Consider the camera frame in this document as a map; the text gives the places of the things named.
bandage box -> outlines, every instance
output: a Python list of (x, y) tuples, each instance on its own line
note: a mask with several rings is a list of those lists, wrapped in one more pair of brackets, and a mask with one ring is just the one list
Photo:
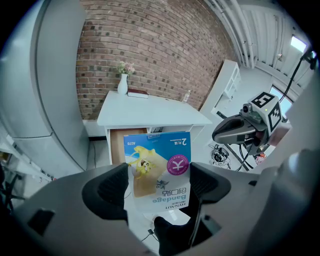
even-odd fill
[(137, 210), (155, 213), (189, 205), (189, 132), (126, 135), (123, 142), (129, 186)]

cartoon character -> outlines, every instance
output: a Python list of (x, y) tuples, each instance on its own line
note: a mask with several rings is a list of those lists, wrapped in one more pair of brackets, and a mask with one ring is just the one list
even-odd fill
[(166, 182), (166, 181), (164, 181), (164, 180), (160, 180), (160, 181), (156, 181), (156, 188), (157, 189), (161, 189), (161, 190), (165, 190), (166, 189), (166, 185), (169, 183), (169, 181), (168, 182)]
[(134, 153), (130, 155), (132, 157), (135, 154), (139, 154), (139, 158), (133, 162), (129, 162), (128, 165), (132, 166), (136, 164), (136, 172), (140, 173), (140, 176), (137, 179), (140, 179), (142, 175), (146, 175), (152, 168), (156, 167), (155, 164), (146, 160), (148, 156), (153, 156), (156, 153), (154, 149), (148, 150), (143, 146), (136, 146), (134, 148)]

white cabinet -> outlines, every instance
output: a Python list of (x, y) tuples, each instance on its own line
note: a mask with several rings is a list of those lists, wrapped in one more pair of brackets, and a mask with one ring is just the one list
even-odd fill
[(226, 76), (226, 77), (230, 77), (229, 82), (227, 83), (226, 88), (223, 91), (223, 95), (228, 97), (229, 99), (232, 99), (235, 91), (238, 89), (238, 85), (241, 82), (241, 77), (240, 77), (240, 71), (239, 71), (239, 67), (238, 64), (235, 63), (235, 65), (230, 65), (230, 68), (224, 70), (223, 73), (219, 73), (219, 76)]
[(241, 83), (238, 64), (231, 60), (224, 60), (221, 71), (205, 101), (200, 112), (208, 119), (213, 121), (213, 115), (217, 111), (223, 111)]

white shelf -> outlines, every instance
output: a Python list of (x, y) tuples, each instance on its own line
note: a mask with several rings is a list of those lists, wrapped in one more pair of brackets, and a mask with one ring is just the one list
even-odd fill
[(38, 166), (36, 166), (33, 162), (31, 162), (25, 154), (21, 155), (21, 159), (18, 159), (13, 155), (8, 163), (7, 168), (12, 171), (28, 175), (39, 176), (47, 181), (51, 181), (51, 178), (42, 173), (41, 169)]
[(224, 76), (229, 76), (230, 79), (227, 83), (227, 86), (225, 87), (224, 91), (223, 91), (223, 95), (225, 95), (226, 97), (228, 97), (229, 99), (232, 99), (233, 94), (235, 93), (235, 91), (238, 89), (238, 86), (241, 82), (241, 77), (240, 77), (240, 70), (238, 65), (234, 65), (234, 69), (232, 71), (232, 75), (230, 74), (223, 74)]
[(219, 110), (221, 105), (224, 105), (232, 100), (232, 95), (225, 92), (227, 88), (229, 91), (234, 85), (234, 90), (236, 91), (240, 81), (241, 77), (238, 64), (234, 61), (225, 59), (219, 75), (215, 80), (214, 85), (200, 112), (210, 119), (213, 108), (217, 108)]
[(14, 140), (9, 134), (5, 138), (0, 137), (0, 151), (12, 154), (12, 147), (14, 147)]

cable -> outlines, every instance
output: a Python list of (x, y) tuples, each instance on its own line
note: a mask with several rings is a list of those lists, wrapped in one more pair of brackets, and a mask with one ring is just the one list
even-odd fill
[(148, 234), (144, 239), (142, 239), (141, 242), (143, 242), (144, 240), (146, 240), (149, 236), (150, 236), (150, 234)]
[(199, 227), (199, 223), (200, 223), (200, 220), (201, 220), (201, 218), (200, 218), (201, 205), (202, 205), (202, 199), (199, 198), (199, 207), (198, 207), (198, 211), (197, 211), (197, 214), (196, 214), (195, 224), (194, 224), (194, 228), (193, 228), (193, 231), (192, 231), (192, 234), (190, 236), (189, 243), (188, 243), (190, 248), (194, 244), (195, 239), (196, 239), (196, 235), (197, 235), (197, 232), (198, 232), (198, 227)]
[[(240, 151), (240, 155), (241, 155), (242, 159), (245, 159), (244, 154), (242, 153), (241, 144), (239, 145), (239, 151)], [(245, 161), (245, 163), (247, 166), (249, 166), (251, 169), (253, 169), (253, 167), (247, 161)]]
[(282, 97), (281, 97), (281, 99), (279, 100), (279, 102), (282, 102), (282, 100), (286, 97), (286, 95), (287, 95), (287, 93), (288, 93), (288, 91), (289, 91), (289, 89), (290, 89), (290, 86), (291, 86), (291, 84), (292, 84), (292, 82), (293, 82), (293, 80), (294, 80), (294, 77), (295, 77), (295, 75), (296, 75), (296, 73), (297, 73), (297, 71), (298, 71), (298, 69), (299, 69), (299, 67), (300, 67), (300, 64), (301, 64), (301, 62), (302, 62), (302, 61), (304, 60), (304, 58), (305, 58), (306, 53), (305, 53), (304, 55), (302, 55), (302, 57), (300, 58), (300, 61), (299, 61), (298, 65), (295, 67), (295, 70), (294, 70), (294, 72), (293, 72), (293, 74), (292, 74), (292, 76), (291, 76), (290, 82), (289, 82), (287, 88), (285, 89), (285, 92), (284, 92), (284, 94), (282, 95)]
[(96, 147), (95, 147), (95, 143), (92, 142), (92, 145), (93, 145), (93, 149), (94, 149), (94, 168), (97, 168), (97, 165), (96, 165)]
[(158, 239), (156, 239), (156, 237), (154, 236), (154, 234), (152, 234), (152, 236), (154, 237), (154, 239), (155, 239), (155, 240), (157, 240), (157, 241), (159, 242), (159, 240), (158, 240)]
[(244, 163), (245, 163), (245, 161), (247, 160), (248, 156), (249, 156), (249, 152), (245, 155), (245, 157), (244, 157), (241, 165), (239, 166), (239, 168), (235, 170), (236, 172), (239, 172), (239, 171), (240, 171), (241, 167), (244, 165)]
[(131, 192), (124, 199), (128, 198), (128, 196), (130, 196), (130, 195), (131, 195)]

